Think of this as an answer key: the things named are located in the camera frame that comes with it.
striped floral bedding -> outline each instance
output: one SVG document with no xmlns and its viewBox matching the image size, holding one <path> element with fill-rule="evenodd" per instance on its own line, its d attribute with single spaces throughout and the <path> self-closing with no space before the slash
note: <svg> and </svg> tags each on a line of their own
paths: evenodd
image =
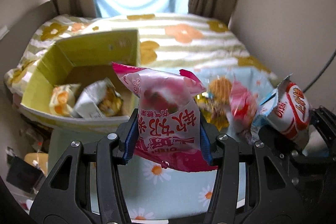
<svg viewBox="0 0 336 224">
<path fill-rule="evenodd" d="M 196 15 L 148 14 L 87 19 L 60 15 L 45 22 L 31 38 L 18 66 L 5 74 L 12 93 L 22 96 L 39 59 L 57 40 L 90 32 L 137 28 L 141 66 L 157 70 L 253 66 L 271 82 L 276 76 L 220 21 Z"/>
</svg>

yellow box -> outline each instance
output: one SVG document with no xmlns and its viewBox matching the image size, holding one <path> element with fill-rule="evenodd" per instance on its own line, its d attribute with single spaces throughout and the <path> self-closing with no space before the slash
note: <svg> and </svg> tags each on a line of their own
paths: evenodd
<svg viewBox="0 0 336 224">
<path fill-rule="evenodd" d="M 58 40 L 40 59 L 25 89 L 21 111 L 28 118 L 49 127 L 80 132 L 110 133 L 128 121 L 138 100 L 114 73 L 112 61 L 139 65 L 139 35 L 134 30 L 95 32 Z M 108 77 L 124 99 L 114 117 L 83 119 L 52 115 L 49 102 L 55 85 L 89 84 Z"/>
</svg>

cookie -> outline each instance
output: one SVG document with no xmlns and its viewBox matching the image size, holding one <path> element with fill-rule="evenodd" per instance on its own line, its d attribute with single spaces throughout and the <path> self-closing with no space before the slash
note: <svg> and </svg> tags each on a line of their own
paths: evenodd
<svg viewBox="0 0 336 224">
<path fill-rule="evenodd" d="M 217 100 L 221 100 L 224 104 L 229 104 L 229 96 L 231 93 L 232 84 L 225 77 L 212 80 L 209 84 L 209 91 Z"/>
</svg>

pink and white candy package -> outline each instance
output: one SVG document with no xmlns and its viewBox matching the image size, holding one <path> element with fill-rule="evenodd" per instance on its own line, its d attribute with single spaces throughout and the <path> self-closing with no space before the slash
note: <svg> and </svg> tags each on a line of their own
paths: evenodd
<svg viewBox="0 0 336 224">
<path fill-rule="evenodd" d="M 113 63 L 122 83 L 139 97 L 139 139 L 135 154 L 163 167 L 214 170 L 200 149 L 200 112 L 193 97 L 206 91 L 190 71 L 173 73 Z"/>
</svg>

silver bolt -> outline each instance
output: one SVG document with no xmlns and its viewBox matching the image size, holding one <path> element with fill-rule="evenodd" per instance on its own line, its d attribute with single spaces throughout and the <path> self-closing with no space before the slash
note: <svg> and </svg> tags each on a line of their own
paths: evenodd
<svg viewBox="0 0 336 224">
<path fill-rule="evenodd" d="M 221 141 L 226 141 L 226 140 L 227 140 L 227 135 L 226 135 L 226 134 L 219 134 L 219 135 L 218 135 L 218 138 L 219 138 Z"/>
<path fill-rule="evenodd" d="M 299 155 L 299 153 L 296 150 L 293 150 L 291 152 L 291 155 L 292 155 L 292 157 L 297 157 Z"/>
<path fill-rule="evenodd" d="M 110 133 L 110 134 L 107 135 L 107 138 L 108 138 L 109 140 L 114 140 L 114 139 L 117 138 L 117 137 L 118 137 L 118 135 L 115 134 L 115 133 Z"/>
<path fill-rule="evenodd" d="M 298 185 L 299 184 L 299 179 L 298 178 L 293 178 L 292 183 L 293 183 L 294 186 Z"/>
<path fill-rule="evenodd" d="M 258 148 L 263 148 L 265 146 L 265 144 L 262 141 L 256 141 L 255 146 L 258 147 Z"/>
<path fill-rule="evenodd" d="M 73 141 L 73 142 L 71 143 L 71 146 L 72 146 L 72 147 L 77 147 L 77 146 L 79 146 L 80 144 L 81 144 L 80 141 Z"/>
</svg>

